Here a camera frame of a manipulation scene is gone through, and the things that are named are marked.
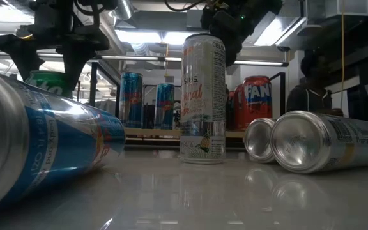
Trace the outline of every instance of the fluorescent light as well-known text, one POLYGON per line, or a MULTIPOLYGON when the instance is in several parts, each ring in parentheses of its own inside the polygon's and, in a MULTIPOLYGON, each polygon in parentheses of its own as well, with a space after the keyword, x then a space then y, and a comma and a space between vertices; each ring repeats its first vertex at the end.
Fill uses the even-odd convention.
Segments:
POLYGON ((183 45, 185 39, 193 34, 188 32, 167 32, 163 42, 170 45, 183 45))
POLYGON ((158 32, 121 31, 116 30, 120 41, 128 43, 158 43, 161 37, 158 32))
POLYGON ((284 63, 271 61, 235 61, 236 65, 282 66, 284 63))
POLYGON ((280 45, 286 38, 291 36, 293 32, 295 32, 304 22, 306 22, 306 17, 300 19, 300 21, 296 23, 296 25, 293 26, 292 29, 290 29, 284 36, 282 36, 282 38, 280 38, 277 42, 275 42, 275 44, 280 45))
POLYGON ((255 45, 273 45, 282 36, 282 22, 275 18, 263 31, 255 45))

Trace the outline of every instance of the silver can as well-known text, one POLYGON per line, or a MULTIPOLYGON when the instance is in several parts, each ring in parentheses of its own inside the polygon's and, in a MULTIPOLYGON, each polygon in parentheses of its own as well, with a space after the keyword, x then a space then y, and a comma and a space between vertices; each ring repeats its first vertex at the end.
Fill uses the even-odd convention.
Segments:
POLYGON ((368 121, 289 112, 271 133, 278 163, 295 173, 368 166, 368 121))
POLYGON ((0 207, 98 167, 124 145, 109 113, 0 77, 0 207))
POLYGON ((226 131, 224 44, 210 34, 189 36, 181 64, 181 156, 188 163, 221 163, 226 131))
POLYGON ((275 122, 276 119, 258 118, 249 124, 245 131, 244 144, 252 161, 276 162, 270 146, 271 131, 275 122))

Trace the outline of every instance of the shelf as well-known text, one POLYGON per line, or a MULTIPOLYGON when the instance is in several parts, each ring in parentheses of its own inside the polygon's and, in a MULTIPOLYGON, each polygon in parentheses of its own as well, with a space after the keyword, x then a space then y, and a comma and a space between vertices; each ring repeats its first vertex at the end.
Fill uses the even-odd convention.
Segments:
MULTIPOLYGON (((179 137, 181 132, 179 130, 157 130, 157 129, 141 129, 141 128, 125 128, 126 135, 163 135, 179 137)), ((244 138, 245 132, 227 131, 226 137, 230 138, 244 138)))

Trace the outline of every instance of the ceiling light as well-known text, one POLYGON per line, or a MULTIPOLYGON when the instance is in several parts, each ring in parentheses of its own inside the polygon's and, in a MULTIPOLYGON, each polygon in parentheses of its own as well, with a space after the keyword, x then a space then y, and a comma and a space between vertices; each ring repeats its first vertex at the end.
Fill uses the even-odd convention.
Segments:
POLYGON ((273 45, 282 36, 282 22, 275 18, 263 31, 255 45, 273 45))
POLYGON ((282 42, 284 42, 284 40, 286 40, 286 38, 288 38, 289 36, 291 36, 293 34, 293 32, 295 32, 304 22, 306 22, 306 17, 301 18, 299 20, 298 23, 296 23, 295 26, 292 27, 292 29, 290 29, 284 36, 282 36, 281 38, 279 38, 279 40, 277 42, 275 42, 276 45, 280 45, 282 42))
POLYGON ((120 41, 128 43, 158 43, 161 37, 158 32, 121 31, 116 30, 120 41))
POLYGON ((185 39, 194 34, 188 32, 167 32, 163 42, 170 45, 183 45, 185 39))

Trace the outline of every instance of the fanta logo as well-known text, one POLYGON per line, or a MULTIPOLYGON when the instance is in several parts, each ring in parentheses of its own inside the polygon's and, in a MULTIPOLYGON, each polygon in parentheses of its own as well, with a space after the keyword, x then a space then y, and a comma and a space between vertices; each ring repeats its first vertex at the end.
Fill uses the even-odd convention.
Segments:
POLYGON ((247 102, 262 101, 272 97, 272 86, 266 83, 264 86, 245 86, 245 99, 247 102))

